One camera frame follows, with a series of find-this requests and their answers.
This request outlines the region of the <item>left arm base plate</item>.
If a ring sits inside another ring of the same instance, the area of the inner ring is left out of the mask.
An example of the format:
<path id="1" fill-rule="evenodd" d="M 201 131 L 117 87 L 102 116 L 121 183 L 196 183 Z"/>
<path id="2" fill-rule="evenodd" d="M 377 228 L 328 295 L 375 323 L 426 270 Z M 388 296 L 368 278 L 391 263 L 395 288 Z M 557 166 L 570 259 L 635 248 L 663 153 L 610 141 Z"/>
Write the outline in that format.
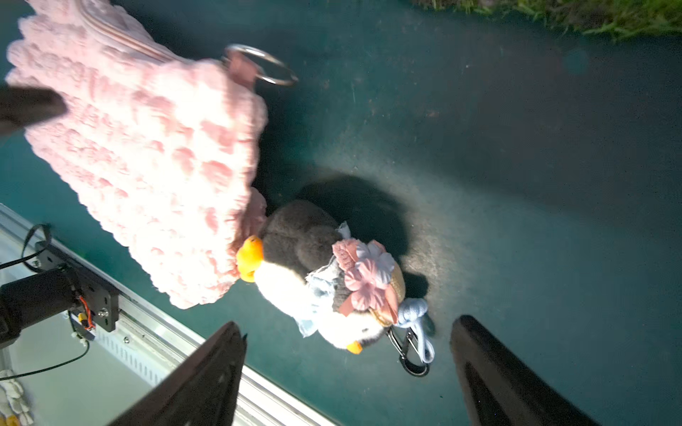
<path id="1" fill-rule="evenodd" d="M 93 323 L 98 329 L 108 333 L 114 332 L 119 320 L 120 291 L 82 261 L 53 244 L 39 241 L 37 248 L 44 249 L 38 256 L 40 267 L 44 270 L 57 267 L 69 269 L 71 275 L 76 278 L 76 290 L 89 307 Z"/>

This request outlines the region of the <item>aluminium front rail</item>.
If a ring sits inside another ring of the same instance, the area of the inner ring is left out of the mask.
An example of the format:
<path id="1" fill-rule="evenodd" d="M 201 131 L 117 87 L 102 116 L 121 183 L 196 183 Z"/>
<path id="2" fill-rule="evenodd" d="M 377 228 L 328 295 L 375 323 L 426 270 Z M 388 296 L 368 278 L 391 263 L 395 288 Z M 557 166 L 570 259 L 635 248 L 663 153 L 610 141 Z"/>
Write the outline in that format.
<path id="1" fill-rule="evenodd" d="M 76 261 L 116 287 L 119 296 L 119 319 L 113 332 L 99 331 L 91 344 L 91 354 L 83 360 L 91 376 L 110 377 L 121 373 L 123 383 L 132 383 L 138 395 L 143 390 L 161 383 L 174 369 L 191 355 L 204 338 L 93 264 L 77 257 Z M 19 374 L 48 365 L 39 340 L 56 336 L 50 343 L 61 355 L 74 357 L 83 349 L 68 333 L 60 331 L 67 324 L 67 314 L 61 313 L 45 323 L 30 328 L 21 341 L 4 350 L 1 365 Z M 325 425 L 334 422 L 320 412 L 292 396 L 281 387 L 244 367 L 237 397 L 237 425 Z"/>

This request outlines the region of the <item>pink knitted bag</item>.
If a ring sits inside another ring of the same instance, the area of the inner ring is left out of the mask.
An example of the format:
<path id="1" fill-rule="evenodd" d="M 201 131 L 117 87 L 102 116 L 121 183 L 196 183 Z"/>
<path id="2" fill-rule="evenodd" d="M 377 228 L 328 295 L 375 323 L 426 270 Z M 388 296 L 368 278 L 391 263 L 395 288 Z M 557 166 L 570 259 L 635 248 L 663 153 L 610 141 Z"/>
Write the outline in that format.
<path id="1" fill-rule="evenodd" d="M 265 217 L 252 183 L 267 109 L 250 63 L 181 58 L 108 1 L 32 8 L 8 46 L 6 81 L 67 105 L 26 130 L 34 153 L 173 305 L 218 301 Z"/>

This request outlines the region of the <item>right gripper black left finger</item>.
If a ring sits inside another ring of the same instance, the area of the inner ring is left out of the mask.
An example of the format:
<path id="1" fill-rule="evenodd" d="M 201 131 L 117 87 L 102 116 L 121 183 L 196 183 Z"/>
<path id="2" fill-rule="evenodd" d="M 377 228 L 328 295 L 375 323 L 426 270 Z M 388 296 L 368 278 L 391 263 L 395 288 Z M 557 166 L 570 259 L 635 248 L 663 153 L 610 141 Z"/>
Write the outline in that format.
<path id="1" fill-rule="evenodd" d="M 246 351 L 246 337 L 230 321 L 111 423 L 115 426 L 231 426 Z"/>

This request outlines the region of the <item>green artificial grass mat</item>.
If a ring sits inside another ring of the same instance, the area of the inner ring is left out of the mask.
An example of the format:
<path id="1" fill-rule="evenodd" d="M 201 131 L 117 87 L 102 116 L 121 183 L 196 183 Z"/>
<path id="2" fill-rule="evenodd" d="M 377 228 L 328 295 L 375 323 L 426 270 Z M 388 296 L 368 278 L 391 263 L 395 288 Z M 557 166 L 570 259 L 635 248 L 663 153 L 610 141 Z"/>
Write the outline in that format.
<path id="1" fill-rule="evenodd" d="M 532 21 L 541 21 L 548 28 L 610 36 L 616 41 L 681 35 L 680 0 L 433 0 L 413 4 L 435 12 L 482 16 L 516 12 Z"/>

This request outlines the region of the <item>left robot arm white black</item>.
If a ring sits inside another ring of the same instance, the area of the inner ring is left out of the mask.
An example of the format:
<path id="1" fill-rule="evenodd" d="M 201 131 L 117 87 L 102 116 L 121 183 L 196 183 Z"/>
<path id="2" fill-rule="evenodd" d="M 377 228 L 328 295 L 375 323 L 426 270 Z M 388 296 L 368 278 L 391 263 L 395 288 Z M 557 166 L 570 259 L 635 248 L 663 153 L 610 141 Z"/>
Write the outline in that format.
<path id="1" fill-rule="evenodd" d="M 45 88 L 1 88 L 1 135 L 41 124 L 67 113 L 67 106 L 60 94 Z M 30 261 L 42 254 L 42 250 L 28 255 L 26 249 L 37 230 L 44 234 L 44 247 L 52 242 L 47 225 L 30 228 L 24 239 L 19 258 L 1 265 L 3 270 L 26 266 L 34 274 L 1 286 L 1 347 L 14 344 L 21 331 L 60 312 L 74 303 L 74 290 L 67 273 L 58 269 L 42 271 Z"/>

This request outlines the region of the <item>penguin plush keychain decoration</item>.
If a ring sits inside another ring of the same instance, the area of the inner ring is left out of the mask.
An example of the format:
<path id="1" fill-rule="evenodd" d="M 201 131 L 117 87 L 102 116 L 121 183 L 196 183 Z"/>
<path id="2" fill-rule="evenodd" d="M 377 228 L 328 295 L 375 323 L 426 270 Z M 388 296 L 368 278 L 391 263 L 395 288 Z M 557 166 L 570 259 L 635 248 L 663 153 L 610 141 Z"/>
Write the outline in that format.
<path id="1" fill-rule="evenodd" d="M 353 354 L 387 337 L 409 375 L 429 374 L 435 349 L 424 330 L 426 300 L 408 297 L 403 272 L 383 244 L 353 238 L 348 223 L 312 202 L 277 209 L 244 241 L 236 265 L 303 337 L 319 334 Z"/>

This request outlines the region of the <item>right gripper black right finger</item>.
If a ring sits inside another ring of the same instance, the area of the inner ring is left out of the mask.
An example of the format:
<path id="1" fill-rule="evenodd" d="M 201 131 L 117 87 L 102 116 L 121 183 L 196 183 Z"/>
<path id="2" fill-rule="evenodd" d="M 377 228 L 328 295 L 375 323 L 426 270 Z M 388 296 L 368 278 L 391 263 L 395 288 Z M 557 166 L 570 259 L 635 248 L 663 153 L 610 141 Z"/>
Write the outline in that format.
<path id="1" fill-rule="evenodd" d="M 471 315 L 453 323 L 450 349 L 471 424 L 596 424 Z"/>

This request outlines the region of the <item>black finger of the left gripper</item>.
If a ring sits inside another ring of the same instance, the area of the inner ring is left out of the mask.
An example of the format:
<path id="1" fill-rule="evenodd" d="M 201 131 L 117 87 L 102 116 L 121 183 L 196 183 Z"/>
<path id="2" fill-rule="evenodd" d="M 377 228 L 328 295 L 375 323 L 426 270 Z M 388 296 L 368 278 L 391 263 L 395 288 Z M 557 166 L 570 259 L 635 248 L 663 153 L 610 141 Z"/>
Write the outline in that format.
<path id="1" fill-rule="evenodd" d="M 61 117 L 68 111 L 64 99 L 52 89 L 1 87 L 2 136 Z"/>

